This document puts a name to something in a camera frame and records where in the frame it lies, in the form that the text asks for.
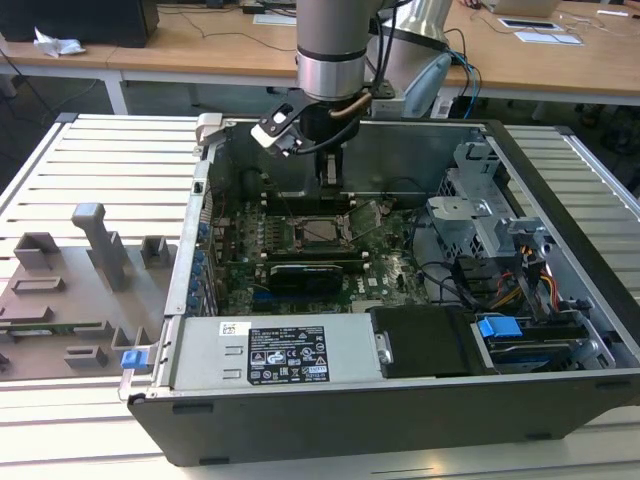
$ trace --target table leg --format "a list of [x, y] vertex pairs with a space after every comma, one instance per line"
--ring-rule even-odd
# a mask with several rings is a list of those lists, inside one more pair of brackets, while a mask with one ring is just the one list
[[7, 98], [13, 98], [18, 94], [13, 88], [10, 75], [0, 75], [0, 93]]
[[107, 87], [107, 93], [109, 94], [113, 113], [115, 115], [129, 115], [127, 102], [124, 99], [124, 93], [122, 92], [122, 76], [120, 75], [120, 72], [113, 72], [113, 75], [108, 75], [103, 78], [103, 81]]
[[438, 92], [433, 108], [431, 109], [431, 118], [449, 118], [449, 112], [453, 101], [458, 97], [458, 88], [442, 87]]
[[542, 118], [547, 113], [547, 102], [538, 102], [536, 109], [531, 114], [531, 118], [537, 122], [542, 121]]
[[187, 88], [189, 89], [189, 103], [191, 103], [192, 107], [199, 107], [198, 86], [195, 83], [188, 83]]

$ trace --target slotted metal platform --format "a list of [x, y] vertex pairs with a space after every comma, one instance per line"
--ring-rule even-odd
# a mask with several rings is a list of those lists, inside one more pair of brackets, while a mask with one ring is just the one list
[[[103, 202], [107, 227], [118, 230], [124, 243], [137, 244], [145, 234], [165, 235], [177, 243], [198, 160], [192, 155], [195, 121], [81, 115], [73, 124], [54, 125], [0, 197], [0, 288], [17, 265], [13, 248], [23, 232], [51, 231], [59, 245], [85, 245], [82, 232], [69, 220], [78, 202]], [[625, 285], [640, 297], [635, 200], [575, 137], [553, 128], [509, 130]], [[513, 190], [530, 212], [524, 194]], [[561, 441], [178, 469], [120, 403], [118, 381], [0, 384], [0, 477], [639, 477], [639, 407], [612, 410]]]
[[[580, 228], [640, 302], [640, 206], [574, 135], [553, 127], [508, 127]], [[533, 208], [509, 184], [525, 213]]]

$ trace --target laptop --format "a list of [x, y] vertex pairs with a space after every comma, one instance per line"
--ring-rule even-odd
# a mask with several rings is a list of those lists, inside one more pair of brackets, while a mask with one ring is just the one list
[[550, 17], [562, 0], [482, 0], [485, 7], [497, 15]]

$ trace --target power supply label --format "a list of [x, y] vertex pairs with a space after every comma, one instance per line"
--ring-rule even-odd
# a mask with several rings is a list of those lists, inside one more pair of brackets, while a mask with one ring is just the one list
[[252, 328], [248, 357], [252, 385], [329, 381], [324, 327]]

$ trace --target circuit board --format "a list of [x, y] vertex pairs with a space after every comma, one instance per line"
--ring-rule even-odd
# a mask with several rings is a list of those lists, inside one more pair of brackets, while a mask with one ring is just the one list
[[[259, 205], [244, 205], [230, 217], [234, 228], [219, 232], [215, 242], [218, 267], [225, 271], [219, 314], [362, 313], [375, 306], [429, 303], [404, 249], [411, 214], [372, 201], [334, 217], [269, 216]], [[299, 266], [313, 264], [308, 259], [316, 255], [340, 259], [315, 262], [344, 270], [338, 292], [319, 297], [273, 295], [269, 272], [274, 257]]]

